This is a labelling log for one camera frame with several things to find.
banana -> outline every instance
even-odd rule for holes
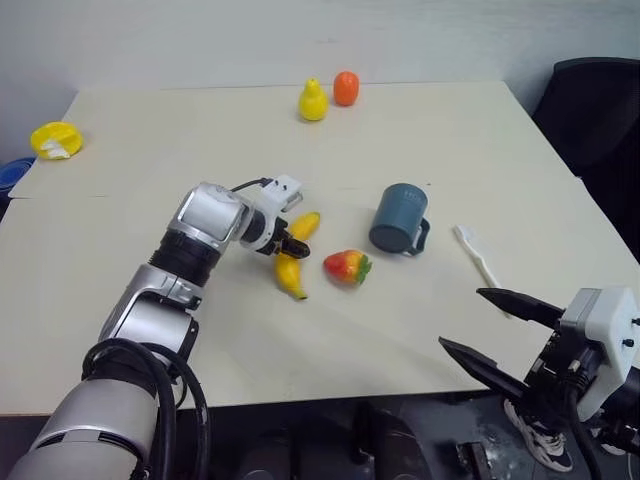
[[[279,253],[276,255],[275,271],[280,287],[293,295],[296,300],[307,298],[307,294],[300,286],[300,264],[297,259]]]
[[[289,233],[293,235],[293,238],[305,242],[316,231],[318,224],[320,223],[320,214],[318,212],[309,212],[304,215],[300,215],[289,226]]]
[[[302,242],[316,231],[320,223],[320,214],[318,212],[309,212],[298,217],[289,227],[289,233],[293,238]],[[280,287],[290,293],[296,300],[304,300],[307,294],[300,285],[300,263],[297,259],[279,253],[276,255],[274,270],[276,280]]]

blue mug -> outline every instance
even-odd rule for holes
[[[424,219],[427,195],[415,185],[396,183],[387,187],[369,230],[369,240],[388,253],[417,255],[431,226]]]

white wall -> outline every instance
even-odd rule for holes
[[[640,56],[639,0],[0,0],[0,161],[77,89],[504,79]]]

red strawberry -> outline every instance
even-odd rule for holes
[[[324,259],[324,268],[335,279],[344,283],[361,284],[373,264],[358,250],[345,250]]]

blue container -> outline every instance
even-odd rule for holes
[[[29,171],[35,160],[33,157],[20,158],[0,166],[0,202],[9,202],[9,192]]]
[[[417,255],[424,250],[429,222],[422,218],[427,195],[415,185],[387,187],[369,230],[369,240],[388,253]]]

